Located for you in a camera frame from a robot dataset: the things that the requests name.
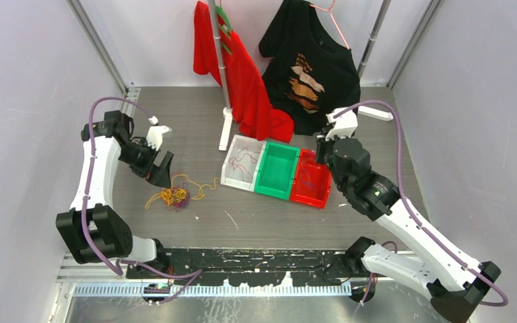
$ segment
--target graphic print on shirt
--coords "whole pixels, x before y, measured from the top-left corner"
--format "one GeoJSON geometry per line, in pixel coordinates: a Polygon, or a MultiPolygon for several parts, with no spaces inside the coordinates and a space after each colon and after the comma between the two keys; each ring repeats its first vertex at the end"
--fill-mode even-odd
{"type": "Polygon", "coordinates": [[[312,68],[303,54],[298,53],[296,64],[291,70],[296,77],[288,78],[292,92],[286,93],[286,96],[300,103],[308,113],[320,110],[314,102],[318,101],[320,94],[324,92],[324,86],[308,74],[312,68]]]}

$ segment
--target green hanger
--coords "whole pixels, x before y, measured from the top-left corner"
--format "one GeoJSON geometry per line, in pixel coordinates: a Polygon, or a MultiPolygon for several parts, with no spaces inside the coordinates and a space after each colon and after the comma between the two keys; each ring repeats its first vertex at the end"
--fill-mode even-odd
{"type": "MultiPolygon", "coordinates": [[[[219,25],[219,29],[227,36],[227,38],[231,39],[231,31],[233,30],[233,27],[231,27],[231,22],[229,21],[229,18],[227,18],[227,14],[223,10],[222,7],[216,6],[215,11],[217,12],[217,15],[221,18],[223,18],[223,22],[225,22],[225,25],[219,25]]],[[[225,45],[224,42],[221,42],[221,46],[225,49],[225,51],[231,55],[231,50],[225,45]]]]}

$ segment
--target red shirt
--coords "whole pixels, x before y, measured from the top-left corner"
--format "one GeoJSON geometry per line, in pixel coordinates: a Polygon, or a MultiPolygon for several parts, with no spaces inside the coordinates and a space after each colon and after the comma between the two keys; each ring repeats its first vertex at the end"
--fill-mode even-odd
{"type": "MultiPolygon", "coordinates": [[[[200,75],[211,73],[222,86],[207,4],[197,2],[194,23],[193,71],[200,75]]],[[[221,53],[226,66],[233,119],[239,123],[239,131],[247,137],[258,140],[270,137],[286,143],[290,142],[294,122],[288,114],[273,108],[261,73],[246,52],[239,36],[231,31],[231,39],[228,39],[223,32],[219,33],[221,41],[231,50],[229,55],[224,48],[221,48],[221,53]]]]}

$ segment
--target divided container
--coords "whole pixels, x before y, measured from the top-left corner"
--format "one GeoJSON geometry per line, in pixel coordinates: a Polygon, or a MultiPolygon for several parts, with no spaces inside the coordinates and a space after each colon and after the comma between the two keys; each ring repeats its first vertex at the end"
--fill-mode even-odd
{"type": "Polygon", "coordinates": [[[316,153],[301,149],[290,200],[323,209],[332,190],[332,175],[326,165],[317,164],[316,153]]]}
{"type": "Polygon", "coordinates": [[[254,192],[266,142],[234,135],[221,171],[221,184],[254,192]]]}
{"type": "Polygon", "coordinates": [[[254,191],[288,200],[300,149],[268,142],[258,166],[254,191]]]}

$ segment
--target metal floor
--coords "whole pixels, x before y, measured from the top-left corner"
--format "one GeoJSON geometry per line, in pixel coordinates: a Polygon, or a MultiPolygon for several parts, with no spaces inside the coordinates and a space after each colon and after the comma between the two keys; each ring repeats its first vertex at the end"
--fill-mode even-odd
{"type": "MultiPolygon", "coordinates": [[[[361,98],[395,103],[392,92],[383,87],[363,88],[361,98]]],[[[160,124],[173,129],[172,137],[162,146],[175,154],[172,174],[187,174],[199,184],[220,178],[226,152],[217,149],[224,107],[219,87],[145,87],[138,103],[149,108],[160,124]]],[[[145,135],[149,123],[138,110],[135,123],[136,135],[145,135]]],[[[235,133],[238,125],[233,123],[231,136],[235,133]]],[[[395,123],[360,116],[356,137],[372,154],[373,169],[396,182],[395,123]]],[[[316,147],[313,137],[296,135],[290,145],[316,147]]],[[[426,214],[406,147],[403,164],[405,192],[426,214]]],[[[197,193],[194,186],[189,190],[197,193]]],[[[220,184],[215,190],[206,188],[205,198],[191,201],[181,212],[168,211],[161,200],[145,210],[146,201],[158,191],[120,165],[114,183],[115,209],[136,236],[157,238],[165,247],[345,249],[359,236],[399,242],[349,205],[341,207],[347,201],[335,188],[323,210],[220,184]]]]}

